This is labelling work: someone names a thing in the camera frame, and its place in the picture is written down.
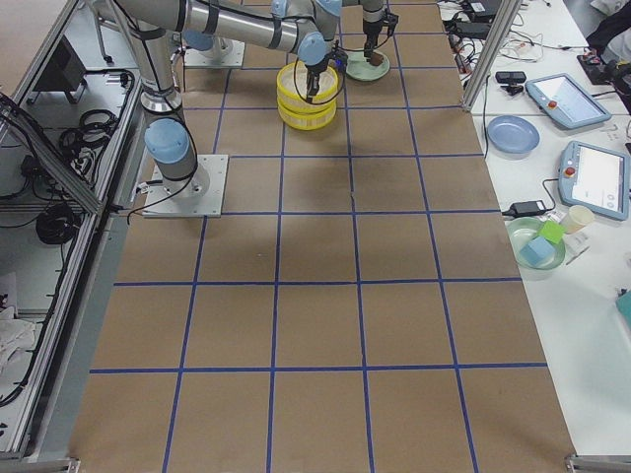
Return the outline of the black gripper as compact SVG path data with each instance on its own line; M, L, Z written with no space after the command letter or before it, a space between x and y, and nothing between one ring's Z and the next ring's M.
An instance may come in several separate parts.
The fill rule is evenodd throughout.
M341 47L334 46L324 57L314 65L307 65L306 101L312 103L319 92L319 75L333 63L333 68L342 74L346 73L348 55Z
M386 29L386 36L394 35L398 24L398 16L394 13L374 13L369 18L363 19L363 33L366 36L364 43L364 57L367 61L372 58L373 63L381 62L381 54L378 49L379 36Z

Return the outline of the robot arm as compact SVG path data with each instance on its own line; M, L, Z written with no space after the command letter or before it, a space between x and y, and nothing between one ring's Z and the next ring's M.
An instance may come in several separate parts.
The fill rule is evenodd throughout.
M386 29L386 38L391 38L398 24L398 16L392 13L384 1L315 1L315 4L329 16L339 18L345 7L362 8L362 26L366 40L363 46L365 60L372 66L381 65L384 60L377 53L380 47L380 34Z
M175 89L167 35L199 33L290 52L306 66L306 98L311 101L332 59L342 6L340 1L276 1L262 14L232 1L112 2L141 75L145 146L169 196L191 196L205 185Z

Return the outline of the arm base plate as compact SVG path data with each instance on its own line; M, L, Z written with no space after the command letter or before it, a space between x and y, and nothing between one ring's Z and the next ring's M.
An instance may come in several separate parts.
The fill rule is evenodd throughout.
M239 69L243 67L244 56L243 42L217 37L208 50L188 48L184 65L192 69Z
M146 218L219 218L222 215L229 167L227 155L199 155L191 181L164 180L157 165L149 187L142 216Z

